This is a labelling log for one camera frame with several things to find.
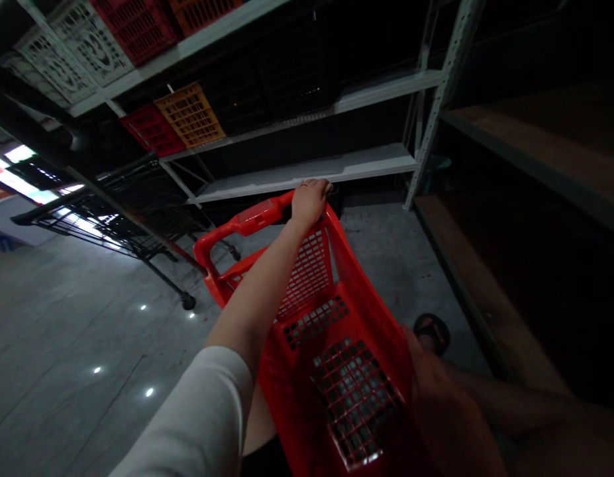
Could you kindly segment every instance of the white plastic crate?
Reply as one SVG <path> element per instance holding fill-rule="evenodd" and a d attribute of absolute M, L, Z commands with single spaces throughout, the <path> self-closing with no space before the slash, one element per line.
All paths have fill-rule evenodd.
<path fill-rule="evenodd" d="M 57 50 L 44 32 L 34 26 L 16 45 L 33 67 L 48 81 L 70 104 L 77 103 L 95 93 L 94 85 L 80 74 L 74 60 Z"/>
<path fill-rule="evenodd" d="M 50 15 L 53 31 L 101 86 L 134 66 L 88 0 L 65 0 Z"/>
<path fill-rule="evenodd" d="M 53 86 L 46 81 L 44 77 L 40 75 L 39 72 L 33 68 L 33 66 L 19 53 L 9 52 L 0 56 L 0 66 L 18 78 L 26 81 L 58 106 L 64 109 L 67 109 L 70 106 L 68 101 L 66 101 L 62 95 L 60 95 L 57 90 L 53 88 Z M 41 121 L 41 118 L 44 118 L 43 115 L 32 110 L 29 113 L 37 121 Z"/>

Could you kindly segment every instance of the basket handle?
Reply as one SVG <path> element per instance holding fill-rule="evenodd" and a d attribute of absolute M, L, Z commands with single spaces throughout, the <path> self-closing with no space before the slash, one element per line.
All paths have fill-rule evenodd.
<path fill-rule="evenodd" d="M 217 277 L 219 273 L 209 256 L 216 242 L 234 233 L 247 237 L 268 225 L 278 222 L 282 219 L 283 210 L 291 204 L 293 193 L 294 190 L 291 190 L 279 197 L 272 197 L 257 203 L 235 215 L 224 225 L 203 235 L 194 245 L 194 255 L 198 263 L 208 270 L 210 276 Z"/>

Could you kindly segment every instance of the blue stool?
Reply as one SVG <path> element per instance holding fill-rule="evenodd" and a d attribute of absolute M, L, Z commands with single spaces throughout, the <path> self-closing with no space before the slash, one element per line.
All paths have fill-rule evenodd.
<path fill-rule="evenodd" d="M 15 250 L 15 246 L 13 245 L 13 241 L 10 237 L 0 235 L 0 250 L 3 252 L 12 252 Z"/>

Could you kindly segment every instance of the knee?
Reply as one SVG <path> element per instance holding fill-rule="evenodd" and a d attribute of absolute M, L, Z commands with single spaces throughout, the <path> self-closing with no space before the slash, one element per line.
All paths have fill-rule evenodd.
<path fill-rule="evenodd" d="M 561 423 L 531 433 L 508 469 L 512 476 L 614 476 L 614 442 L 591 427 Z"/>

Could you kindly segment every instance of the sandal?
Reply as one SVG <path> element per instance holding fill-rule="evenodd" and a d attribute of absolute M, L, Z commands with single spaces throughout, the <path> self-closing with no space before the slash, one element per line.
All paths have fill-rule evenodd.
<path fill-rule="evenodd" d="M 422 323 L 429 318 L 432 320 L 431 323 L 429 325 L 422 326 Z M 448 345 L 450 344 L 450 330 L 446 326 L 446 323 L 432 313 L 422 313 L 420 316 L 418 316 L 417 320 L 415 321 L 415 326 L 413 327 L 413 332 L 417 338 L 422 335 L 430 337 L 435 344 L 435 354 L 437 356 L 444 354 L 448 348 Z"/>

